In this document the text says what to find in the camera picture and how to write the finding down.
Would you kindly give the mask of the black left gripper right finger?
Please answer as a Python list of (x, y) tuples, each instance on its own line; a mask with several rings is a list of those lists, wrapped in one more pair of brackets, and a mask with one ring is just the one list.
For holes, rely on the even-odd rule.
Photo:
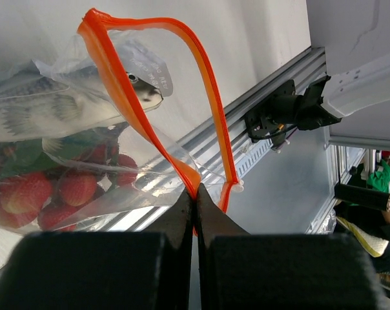
[(367, 253), (345, 234), (249, 234), (205, 186), (194, 205), (203, 309), (384, 309)]

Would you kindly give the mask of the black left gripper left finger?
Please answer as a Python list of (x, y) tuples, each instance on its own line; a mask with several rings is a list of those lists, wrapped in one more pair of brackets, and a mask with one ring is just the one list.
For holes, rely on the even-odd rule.
[(33, 232), (0, 277), (0, 309), (186, 309), (192, 198), (139, 232)]

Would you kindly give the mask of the clear orange zip top bag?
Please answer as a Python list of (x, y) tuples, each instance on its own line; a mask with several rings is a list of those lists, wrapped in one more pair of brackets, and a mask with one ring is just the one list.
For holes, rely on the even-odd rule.
[[(93, 8), (54, 63), (16, 63), (0, 72), (0, 81), (25, 68), (61, 81), (90, 66), (97, 68), (125, 119), (121, 123), (128, 125), (121, 146), (138, 164), (138, 176), (133, 197), (115, 205), (110, 214), (80, 221), (74, 230), (96, 231), (115, 215), (134, 209), (170, 207), (182, 191), (195, 197), (200, 185), (226, 211), (231, 194), (244, 186), (236, 173), (215, 74), (196, 34), (170, 17), (118, 18)], [(213, 120), (224, 170), (216, 185), (205, 181), (203, 164), (178, 143), (208, 119)]]

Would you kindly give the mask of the grey toy fish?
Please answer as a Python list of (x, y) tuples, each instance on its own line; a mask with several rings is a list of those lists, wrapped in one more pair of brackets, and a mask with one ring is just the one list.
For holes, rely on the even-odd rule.
[(124, 120), (95, 66), (70, 72), (61, 81), (33, 68), (0, 81), (0, 143), (62, 138)]

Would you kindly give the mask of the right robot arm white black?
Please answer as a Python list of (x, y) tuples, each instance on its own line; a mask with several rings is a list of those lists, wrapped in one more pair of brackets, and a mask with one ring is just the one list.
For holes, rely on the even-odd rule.
[(337, 118), (390, 100), (390, 53), (335, 74), (322, 91), (321, 107)]

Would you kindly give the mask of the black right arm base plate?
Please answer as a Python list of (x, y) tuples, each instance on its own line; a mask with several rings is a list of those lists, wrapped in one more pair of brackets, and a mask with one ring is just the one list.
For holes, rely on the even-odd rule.
[(290, 79), (262, 99), (244, 117), (251, 142), (269, 140), (277, 149), (292, 130), (314, 130), (341, 122), (321, 107), (322, 91), (329, 78), (312, 82), (303, 94), (296, 93)]

